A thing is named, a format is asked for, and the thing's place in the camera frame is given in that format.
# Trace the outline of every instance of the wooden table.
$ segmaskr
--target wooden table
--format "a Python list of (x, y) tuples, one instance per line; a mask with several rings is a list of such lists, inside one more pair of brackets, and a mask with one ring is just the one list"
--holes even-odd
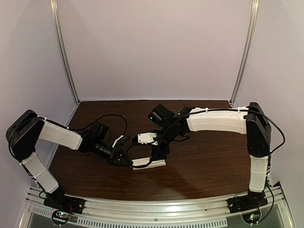
[[(127, 134), (134, 137), (158, 129), (147, 116), (159, 103), (174, 112), (183, 106), (230, 107), (227, 101), (82, 102), (70, 127), (86, 126), (104, 114), (121, 114), (129, 124)], [(117, 117), (102, 122), (111, 128), (110, 143), (124, 130), (123, 121)], [(91, 165), (86, 154), (59, 146), (50, 172), (69, 194), (113, 200), (181, 200), (247, 191), (250, 158), (245, 135), (197, 132), (191, 133), (189, 140), (170, 146), (167, 166), (139, 171), (112, 166), (95, 154), (88, 155), (87, 160), (98, 165)], [(150, 153), (149, 146), (137, 147), (130, 156), (147, 157)]]

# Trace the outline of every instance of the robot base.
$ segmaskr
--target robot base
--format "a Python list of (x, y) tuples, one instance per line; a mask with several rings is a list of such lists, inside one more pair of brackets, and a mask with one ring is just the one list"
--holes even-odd
[[(65, 196), (65, 198), (66, 198), (66, 202), (68, 204), (68, 208), (67, 209), (63, 208), (63, 211), (67, 210), (66, 212), (70, 212), (69, 211), (69, 208), (70, 208), (69, 204), (71, 204), (73, 213), (82, 214), (82, 210), (84, 208), (84, 203), (85, 203), (84, 199), (76, 198), (76, 197), (70, 197), (70, 196)], [(52, 203), (52, 201), (50, 201), (48, 198), (44, 200), (43, 204), (45, 206), (48, 206), (48, 207), (51, 207), (51, 208), (54, 208), (54, 209), (61, 209), (57, 205)]]
[[(265, 193), (262, 193), (262, 194), (264, 196), (261, 197), (261, 199), (259, 200), (260, 207), (268, 204)], [(242, 211), (258, 208), (257, 203), (250, 203), (250, 201), (251, 201), (251, 198), (248, 195), (233, 197), (233, 198), (228, 199), (227, 202), (228, 202), (228, 207), (229, 207), (230, 213), (232, 214), (232, 213), (237, 213), (237, 212), (242, 212)]]

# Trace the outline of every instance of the wire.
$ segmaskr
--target wire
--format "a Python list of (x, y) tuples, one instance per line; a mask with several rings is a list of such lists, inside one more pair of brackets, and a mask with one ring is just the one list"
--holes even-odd
[(43, 199), (43, 200), (46, 200), (47, 198), (41, 197), (41, 193), (44, 193), (44, 191), (42, 190), (42, 191), (39, 193), (39, 198), (40, 198), (40, 199)]
[(100, 161), (100, 162), (98, 162), (98, 163), (96, 163), (96, 164), (90, 163), (90, 162), (87, 160), (87, 158), (88, 158), (88, 156), (89, 156), (90, 154), (91, 154), (91, 152), (89, 152), (89, 153), (85, 156), (85, 161), (86, 161), (87, 163), (89, 163), (90, 165), (97, 166), (97, 165), (101, 164), (101, 163), (104, 161), (103, 158), (99, 157), (99, 158), (101, 158), (101, 161)]
[(271, 212), (271, 210), (272, 210), (272, 208), (274, 207), (274, 204), (275, 204), (275, 196), (274, 196), (273, 192), (272, 192), (271, 189), (270, 189), (270, 186), (269, 186), (268, 181), (266, 182), (266, 185), (267, 185), (267, 188), (269, 189), (270, 194), (271, 194), (271, 196), (272, 196), (272, 204), (271, 204), (271, 207), (270, 207), (269, 211), (267, 212), (267, 214), (264, 216), (264, 218), (262, 218), (262, 219), (259, 221), (259, 223), (262, 222), (262, 221), (264, 221), (264, 219), (267, 218), (267, 216), (270, 214), (270, 212)]
[(173, 142), (177, 142), (177, 143), (181, 143), (183, 141), (186, 141), (190, 138), (190, 136), (186, 135), (183, 139), (180, 139), (180, 140), (173, 140)]
[(108, 143), (111, 140), (111, 137), (112, 137), (111, 129), (109, 128), (108, 131), (109, 131), (109, 139), (107, 141), (105, 141), (104, 143)]
[(79, 129), (73, 129), (73, 128), (70, 128), (71, 131), (83, 131), (85, 129), (87, 129), (89, 126), (91, 126), (94, 122), (98, 121), (98, 120), (101, 120), (102, 118), (105, 118), (105, 117), (108, 117), (108, 116), (117, 116), (117, 117), (120, 117), (123, 119), (124, 121), (124, 131), (123, 131), (123, 135), (125, 135), (125, 133), (127, 132), (127, 129), (128, 129), (128, 123), (127, 123), (127, 120), (125, 119), (124, 116), (122, 115), (118, 115), (118, 114), (106, 114), (106, 115), (102, 115), (100, 117), (98, 117), (95, 121), (91, 122), (90, 124), (88, 124), (86, 127), (83, 127), (83, 128), (79, 128)]

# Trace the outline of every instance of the white wall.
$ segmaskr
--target white wall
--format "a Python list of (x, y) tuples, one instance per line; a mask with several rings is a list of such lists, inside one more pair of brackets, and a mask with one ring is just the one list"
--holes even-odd
[[(257, 101), (285, 132), (272, 158), (296, 227), (304, 224), (304, 1), (262, 0), (237, 105)], [(281, 142), (273, 128), (272, 146)]]
[(59, 0), (80, 100), (228, 100), (252, 0)]
[[(5, 132), (27, 109), (66, 124), (75, 105), (58, 51), (49, 0), (0, 1), (0, 31), (0, 226), (14, 228), (30, 181), (10, 156)], [(44, 163), (52, 148), (50, 143), (36, 147)]]

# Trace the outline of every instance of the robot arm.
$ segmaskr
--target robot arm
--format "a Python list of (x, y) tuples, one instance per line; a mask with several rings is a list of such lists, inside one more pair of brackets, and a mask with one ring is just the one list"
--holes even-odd
[(176, 114), (162, 105), (158, 105), (148, 116), (160, 131), (148, 133), (154, 135), (146, 140), (145, 134), (139, 134), (133, 143), (150, 144), (152, 157), (150, 161), (163, 160), (170, 153), (169, 143), (177, 136), (197, 131), (228, 131), (247, 135), (247, 150), (251, 159), (251, 174), (249, 191), (246, 199), (235, 203), (230, 212), (244, 210), (240, 205), (248, 208), (267, 204), (265, 199), (266, 176), (270, 170), (270, 136), (271, 126), (257, 103), (250, 103), (248, 107), (231, 109), (182, 108)]
[(72, 206), (74, 213), (81, 213), (83, 200), (65, 196), (64, 189), (37, 156), (35, 145), (37, 140), (45, 140), (79, 152), (94, 152), (109, 163), (118, 164), (118, 158), (126, 158), (122, 146), (129, 137), (119, 137), (111, 147), (102, 142), (107, 130), (107, 126), (94, 122), (90, 129), (78, 133), (27, 110), (7, 130), (6, 138), (12, 156), (46, 193), (45, 205), (65, 212), (70, 212)]

